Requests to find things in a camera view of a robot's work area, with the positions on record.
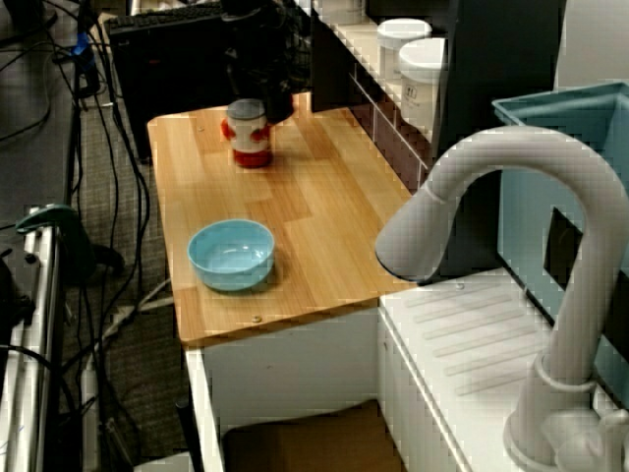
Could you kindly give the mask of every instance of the red and white can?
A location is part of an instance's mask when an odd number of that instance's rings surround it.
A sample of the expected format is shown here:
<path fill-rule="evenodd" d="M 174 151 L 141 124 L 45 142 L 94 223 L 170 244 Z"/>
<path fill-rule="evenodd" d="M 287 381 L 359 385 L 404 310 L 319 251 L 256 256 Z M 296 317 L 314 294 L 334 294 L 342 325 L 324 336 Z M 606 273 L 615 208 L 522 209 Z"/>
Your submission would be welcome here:
<path fill-rule="evenodd" d="M 243 167 L 261 167 L 270 161 L 269 125 L 261 100 L 243 98 L 231 103 L 221 132 L 231 142 L 234 160 Z"/>

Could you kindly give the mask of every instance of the jar lid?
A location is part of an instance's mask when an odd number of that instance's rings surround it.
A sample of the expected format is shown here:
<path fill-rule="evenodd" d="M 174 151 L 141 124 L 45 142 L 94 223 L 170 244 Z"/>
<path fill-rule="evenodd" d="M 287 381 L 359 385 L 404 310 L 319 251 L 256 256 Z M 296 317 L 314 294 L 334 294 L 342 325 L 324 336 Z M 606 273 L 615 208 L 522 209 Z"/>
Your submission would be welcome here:
<path fill-rule="evenodd" d="M 409 41 L 430 37 L 432 28 L 422 20 L 396 18 L 377 27 L 377 42 L 387 49 L 400 49 Z"/>
<path fill-rule="evenodd" d="M 264 115 L 264 103 L 256 98 L 236 100 L 227 107 L 227 116 L 235 120 L 254 120 Z"/>
<path fill-rule="evenodd" d="M 400 72 L 425 84 L 437 84 L 443 69 L 445 39 L 431 37 L 406 44 L 400 49 Z"/>

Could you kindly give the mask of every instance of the light blue bowl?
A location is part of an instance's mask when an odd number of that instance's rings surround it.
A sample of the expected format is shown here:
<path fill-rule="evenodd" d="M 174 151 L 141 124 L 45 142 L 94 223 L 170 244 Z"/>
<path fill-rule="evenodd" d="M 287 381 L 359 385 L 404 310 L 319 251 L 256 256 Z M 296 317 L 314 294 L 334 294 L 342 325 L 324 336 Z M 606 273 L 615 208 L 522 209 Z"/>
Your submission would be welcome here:
<path fill-rule="evenodd" d="M 188 244 L 197 276 L 216 290 L 243 290 L 262 282 L 273 267 L 275 241 L 266 227 L 246 219 L 206 226 Z"/>

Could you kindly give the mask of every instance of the wooden table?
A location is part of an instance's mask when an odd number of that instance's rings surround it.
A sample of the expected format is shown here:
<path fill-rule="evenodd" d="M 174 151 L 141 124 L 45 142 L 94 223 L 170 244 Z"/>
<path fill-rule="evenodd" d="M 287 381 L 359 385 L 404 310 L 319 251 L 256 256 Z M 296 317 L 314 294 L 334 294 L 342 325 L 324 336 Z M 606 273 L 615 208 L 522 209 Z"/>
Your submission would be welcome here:
<path fill-rule="evenodd" d="M 189 347 L 270 332 L 374 307 L 415 285 L 378 263 L 375 237 L 410 197 L 346 109 L 293 116 L 271 133 L 273 161 L 239 167 L 219 123 L 225 108 L 148 124 L 179 336 Z M 242 292 L 203 285 L 188 260 L 190 238 L 208 224 L 247 218 L 276 243 L 266 282 Z"/>

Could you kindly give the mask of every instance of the white faucet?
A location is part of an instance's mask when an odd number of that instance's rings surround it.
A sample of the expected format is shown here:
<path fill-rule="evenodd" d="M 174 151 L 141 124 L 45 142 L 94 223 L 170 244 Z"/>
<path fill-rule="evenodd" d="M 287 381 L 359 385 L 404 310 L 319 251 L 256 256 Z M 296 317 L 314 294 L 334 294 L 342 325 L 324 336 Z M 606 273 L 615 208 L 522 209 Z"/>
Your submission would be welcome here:
<path fill-rule="evenodd" d="M 577 260 L 544 352 L 525 381 L 504 441 L 527 472 L 621 472 L 629 414 L 602 420 L 592 409 L 595 356 L 629 240 L 629 199 L 605 160 L 583 143 L 543 128 L 487 130 L 452 147 L 415 196 L 393 215 L 375 242 L 389 271 L 428 279 L 446 248 L 459 201 L 493 170 L 538 170 L 568 187 L 586 227 Z"/>

